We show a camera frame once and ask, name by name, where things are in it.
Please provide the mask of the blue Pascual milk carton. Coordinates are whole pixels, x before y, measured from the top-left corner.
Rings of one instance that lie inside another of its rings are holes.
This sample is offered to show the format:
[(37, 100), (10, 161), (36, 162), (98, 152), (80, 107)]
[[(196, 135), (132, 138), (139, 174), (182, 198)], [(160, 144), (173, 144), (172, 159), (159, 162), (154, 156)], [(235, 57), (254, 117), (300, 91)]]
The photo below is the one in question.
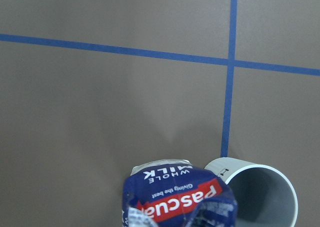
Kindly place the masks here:
[(230, 187), (184, 159), (135, 166), (123, 184), (124, 227), (234, 227), (237, 212)]

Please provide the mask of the white mug grey inside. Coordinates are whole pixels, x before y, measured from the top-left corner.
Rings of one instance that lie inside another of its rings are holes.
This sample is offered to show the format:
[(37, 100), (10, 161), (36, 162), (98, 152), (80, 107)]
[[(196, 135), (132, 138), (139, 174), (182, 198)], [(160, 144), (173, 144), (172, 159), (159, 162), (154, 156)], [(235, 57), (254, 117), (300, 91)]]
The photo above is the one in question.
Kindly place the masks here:
[(237, 227), (293, 227), (298, 198), (289, 179), (274, 167), (231, 157), (209, 162), (205, 169), (220, 177), (238, 204)]

